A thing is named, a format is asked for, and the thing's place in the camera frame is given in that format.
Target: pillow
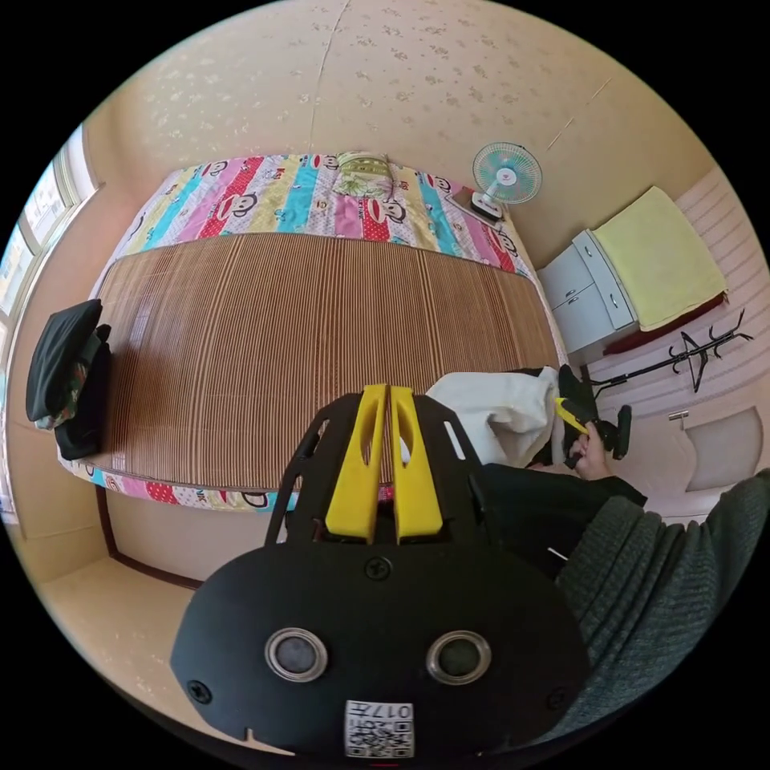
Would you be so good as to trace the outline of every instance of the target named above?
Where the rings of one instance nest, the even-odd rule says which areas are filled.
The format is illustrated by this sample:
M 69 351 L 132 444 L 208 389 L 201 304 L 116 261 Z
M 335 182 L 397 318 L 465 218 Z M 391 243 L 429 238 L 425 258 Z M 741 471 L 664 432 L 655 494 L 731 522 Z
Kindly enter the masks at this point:
M 389 201 L 393 177 L 387 156 L 376 152 L 343 152 L 337 156 L 339 170 L 332 188 L 339 195 Z

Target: colorful bedspread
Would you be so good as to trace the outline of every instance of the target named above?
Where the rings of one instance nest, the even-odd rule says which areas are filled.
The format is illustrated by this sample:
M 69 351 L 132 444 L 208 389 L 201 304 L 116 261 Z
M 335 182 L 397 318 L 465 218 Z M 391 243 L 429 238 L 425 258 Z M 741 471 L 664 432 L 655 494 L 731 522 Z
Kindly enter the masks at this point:
M 390 164 L 389 201 L 364 200 L 332 190 L 335 156 L 273 155 L 219 160 L 171 173 L 137 213 L 101 277 L 129 254 L 199 238 L 236 233 L 308 233 L 367 241 L 390 241 L 450 254 L 518 273 L 537 286 L 557 344 L 566 361 L 540 282 L 519 255 L 523 245 L 507 213 L 487 225 L 449 202 L 461 184 Z M 60 462 L 76 476 L 124 494 L 207 509 L 270 512 L 275 492 L 194 489 L 150 483 L 102 472 L 85 462 Z M 383 496 L 389 491 L 384 489 Z

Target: cabinet drawer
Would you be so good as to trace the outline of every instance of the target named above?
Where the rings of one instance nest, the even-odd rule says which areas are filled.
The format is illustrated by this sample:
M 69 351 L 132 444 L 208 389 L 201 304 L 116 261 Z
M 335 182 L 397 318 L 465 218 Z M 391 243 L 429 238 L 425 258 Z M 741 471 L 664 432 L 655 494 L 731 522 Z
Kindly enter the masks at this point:
M 538 277 L 550 307 L 557 308 L 590 286 L 594 279 L 574 244 L 544 267 Z
M 570 297 L 553 311 L 568 353 L 609 337 L 615 329 L 596 286 Z
M 610 262 L 602 251 L 602 247 L 590 236 L 587 230 L 574 238 L 573 245 L 580 253 L 597 289 L 599 289 L 604 307 L 612 319 L 613 327 L 622 329 L 634 321 L 636 316 L 626 302 L 620 281 L 610 267 Z

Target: floral wallpaper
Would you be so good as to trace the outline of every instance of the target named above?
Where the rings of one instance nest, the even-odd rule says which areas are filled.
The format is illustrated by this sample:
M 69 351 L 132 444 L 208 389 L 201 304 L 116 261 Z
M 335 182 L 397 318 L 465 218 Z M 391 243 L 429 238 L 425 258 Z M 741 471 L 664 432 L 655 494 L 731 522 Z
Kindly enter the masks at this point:
M 544 184 L 513 217 L 536 265 L 651 184 L 713 165 L 689 128 L 589 43 L 486 0 L 284 0 L 149 63 L 104 105 L 130 184 L 204 160 L 366 149 L 473 184 L 486 143 L 523 144 Z

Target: yellow towel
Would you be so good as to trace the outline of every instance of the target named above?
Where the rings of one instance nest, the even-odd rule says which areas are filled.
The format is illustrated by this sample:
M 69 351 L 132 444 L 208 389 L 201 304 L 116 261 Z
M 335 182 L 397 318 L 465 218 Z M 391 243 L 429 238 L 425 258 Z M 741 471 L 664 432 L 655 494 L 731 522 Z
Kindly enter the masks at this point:
M 665 326 L 727 291 L 708 247 L 660 188 L 651 187 L 594 235 L 626 287 L 642 331 Z

